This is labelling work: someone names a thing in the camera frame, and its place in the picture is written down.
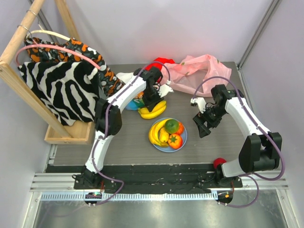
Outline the orange fake pumpkin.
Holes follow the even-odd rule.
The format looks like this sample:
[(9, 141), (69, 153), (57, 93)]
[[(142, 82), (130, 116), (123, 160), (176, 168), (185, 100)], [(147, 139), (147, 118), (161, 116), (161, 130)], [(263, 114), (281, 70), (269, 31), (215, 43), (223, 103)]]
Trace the orange fake pumpkin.
[(183, 134), (183, 132), (184, 132), (184, 125), (181, 122), (179, 122), (179, 128), (178, 128), (176, 134), (181, 135), (181, 134)]

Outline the green fake apple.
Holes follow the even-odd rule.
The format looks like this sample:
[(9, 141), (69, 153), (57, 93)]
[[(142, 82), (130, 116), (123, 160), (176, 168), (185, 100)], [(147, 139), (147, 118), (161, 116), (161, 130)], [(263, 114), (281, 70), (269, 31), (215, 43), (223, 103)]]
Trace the green fake apple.
[(176, 133), (179, 129), (179, 122), (175, 119), (169, 119), (166, 121), (164, 128), (169, 134)]

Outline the red fake strawberry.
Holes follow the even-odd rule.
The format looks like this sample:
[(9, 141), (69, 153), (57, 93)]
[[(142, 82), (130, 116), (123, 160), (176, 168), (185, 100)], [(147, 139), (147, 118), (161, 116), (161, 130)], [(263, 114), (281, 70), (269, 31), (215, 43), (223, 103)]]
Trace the red fake strawberry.
[(222, 164), (224, 164), (224, 163), (226, 163), (227, 161), (224, 159), (224, 158), (217, 158), (217, 159), (215, 159), (214, 160), (214, 162), (213, 162), (213, 167), (214, 167), (214, 169), (217, 169), (217, 167), (219, 166), (219, 165), (222, 165)]

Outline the yellow fake banana bunch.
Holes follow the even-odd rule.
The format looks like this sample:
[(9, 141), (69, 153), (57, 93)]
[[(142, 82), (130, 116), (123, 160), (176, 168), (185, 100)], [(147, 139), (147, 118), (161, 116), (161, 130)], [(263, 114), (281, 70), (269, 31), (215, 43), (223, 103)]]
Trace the yellow fake banana bunch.
[(170, 134), (166, 130), (163, 130), (163, 131), (164, 131), (167, 141), (163, 142), (159, 139), (159, 133), (160, 133), (161, 129), (165, 126), (165, 124), (168, 120), (171, 120), (171, 118), (161, 119), (153, 124), (153, 126), (150, 128), (149, 134), (148, 134), (150, 143), (152, 143), (154, 145), (158, 145), (160, 147), (169, 146), (167, 141), (169, 139)]

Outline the yellow fake lemon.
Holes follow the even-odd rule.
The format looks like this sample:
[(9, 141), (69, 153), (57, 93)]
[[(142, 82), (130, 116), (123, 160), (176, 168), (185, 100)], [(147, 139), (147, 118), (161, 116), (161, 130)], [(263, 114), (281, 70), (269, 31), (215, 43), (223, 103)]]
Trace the yellow fake lemon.
[(160, 135), (159, 135), (159, 140), (162, 142), (162, 143), (166, 143), (169, 139), (169, 133), (165, 130), (165, 128), (161, 128), (160, 131), (159, 131)]

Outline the pink plastic bag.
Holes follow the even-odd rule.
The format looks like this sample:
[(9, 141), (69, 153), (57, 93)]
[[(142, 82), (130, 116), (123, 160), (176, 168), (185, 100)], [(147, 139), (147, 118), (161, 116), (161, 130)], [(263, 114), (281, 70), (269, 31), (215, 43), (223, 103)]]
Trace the pink plastic bag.
[(163, 75), (161, 84), (170, 80), (170, 87), (173, 90), (211, 97), (211, 89), (215, 85), (227, 85), (228, 82), (224, 79), (215, 78), (203, 85), (201, 83), (213, 76), (230, 79), (232, 69), (226, 67), (214, 56), (206, 54), (200, 57), (186, 56), (179, 64), (166, 63), (161, 68), (161, 73)]

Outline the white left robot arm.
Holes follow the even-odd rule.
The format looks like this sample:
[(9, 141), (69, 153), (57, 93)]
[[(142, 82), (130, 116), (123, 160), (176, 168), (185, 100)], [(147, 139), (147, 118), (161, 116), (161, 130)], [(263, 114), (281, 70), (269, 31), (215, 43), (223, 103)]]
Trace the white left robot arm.
[(105, 155), (111, 140), (122, 127), (122, 111), (138, 93), (143, 92), (144, 107), (151, 112), (163, 100), (154, 87), (161, 77), (161, 71), (154, 66), (150, 70), (138, 69), (122, 89), (110, 98), (97, 102), (95, 140), (90, 156), (81, 172), (85, 185), (90, 189), (95, 190), (101, 184), (98, 172), (103, 169)]

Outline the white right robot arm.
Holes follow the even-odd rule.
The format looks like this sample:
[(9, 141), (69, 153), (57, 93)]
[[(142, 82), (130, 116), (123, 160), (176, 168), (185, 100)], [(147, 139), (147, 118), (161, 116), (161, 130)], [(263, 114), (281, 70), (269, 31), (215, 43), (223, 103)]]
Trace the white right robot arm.
[(256, 171), (271, 171), (280, 163), (279, 151), (282, 137), (266, 128), (254, 115), (240, 90), (228, 90), (224, 84), (216, 85), (211, 90), (214, 104), (207, 105), (203, 97), (192, 98), (190, 103), (197, 106), (199, 112), (193, 117), (198, 127), (199, 137), (210, 135), (222, 117), (229, 114), (241, 130), (245, 141), (238, 157), (229, 162), (214, 161), (214, 181), (224, 188), (232, 179)]

